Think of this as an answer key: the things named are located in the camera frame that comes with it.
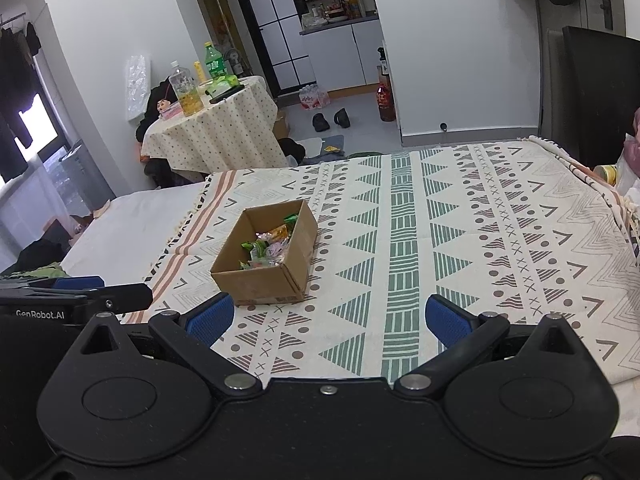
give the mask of cardboard box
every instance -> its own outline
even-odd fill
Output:
[[[284,262],[274,267],[239,270],[239,262],[249,259],[241,244],[253,242],[256,233],[284,224],[284,218],[294,213],[298,214],[298,221]],[[236,305],[298,303],[305,297],[317,234],[318,223],[304,200],[245,209],[211,267],[211,276]]]
[[[289,137],[289,121],[287,121],[287,114],[284,110],[278,110],[276,122],[273,125],[273,135],[277,140]]]

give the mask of shoe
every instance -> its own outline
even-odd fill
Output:
[[[322,114],[315,114],[312,124],[318,133],[325,132],[331,127]]]
[[[344,108],[342,110],[338,110],[338,113],[334,115],[334,123],[343,128],[348,128],[349,126],[351,126],[351,121],[349,120],[349,116],[347,115],[347,110],[345,110]]]

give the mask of blanket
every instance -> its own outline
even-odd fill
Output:
[[[619,197],[587,173],[531,139],[214,174],[145,280],[154,304],[124,322],[213,296],[239,214],[303,198],[319,225],[305,301],[237,308],[213,346],[264,383],[394,381],[444,350],[424,322],[433,293],[512,323],[560,313],[623,381],[640,374],[640,274]]]

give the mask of metal bolt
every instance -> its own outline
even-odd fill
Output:
[[[324,386],[320,386],[320,393],[323,395],[335,395],[338,393],[338,388],[331,384],[325,384]]]
[[[255,383],[256,378],[249,374],[232,374],[225,378],[225,386],[232,390],[248,390]]]
[[[422,374],[408,374],[400,377],[400,384],[407,390],[426,390],[431,386],[431,379]]]

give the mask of kitchen countertop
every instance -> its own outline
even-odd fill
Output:
[[[300,32],[300,36],[305,36],[307,34],[313,34],[314,32],[318,32],[319,30],[327,30],[328,28],[342,27],[343,25],[353,25],[354,23],[360,22],[372,22],[373,20],[379,20],[380,18],[376,16],[367,16],[366,18],[356,18],[355,20],[344,20],[343,22],[336,23],[327,23],[326,25],[319,25],[313,28],[306,28],[302,32]]]

